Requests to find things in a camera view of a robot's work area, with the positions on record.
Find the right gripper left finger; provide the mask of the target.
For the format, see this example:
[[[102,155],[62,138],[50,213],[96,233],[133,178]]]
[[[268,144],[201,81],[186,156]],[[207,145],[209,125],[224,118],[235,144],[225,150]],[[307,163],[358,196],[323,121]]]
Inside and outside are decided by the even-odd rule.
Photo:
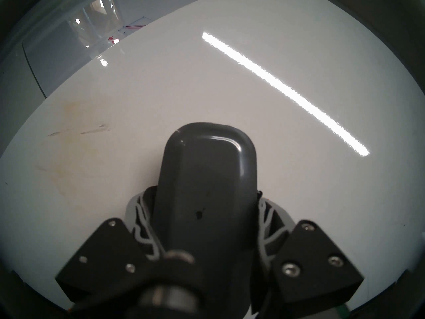
[[[157,185],[132,197],[123,219],[101,223],[68,260],[55,280],[69,300],[79,302],[164,255],[150,224],[156,192]]]

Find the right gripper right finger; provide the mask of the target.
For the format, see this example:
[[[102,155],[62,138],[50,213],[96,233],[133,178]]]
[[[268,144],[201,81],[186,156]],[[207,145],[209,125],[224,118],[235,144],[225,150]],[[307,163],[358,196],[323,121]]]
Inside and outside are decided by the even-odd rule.
[[[252,314],[310,316],[348,302],[361,272],[315,222],[298,223],[257,192]]]

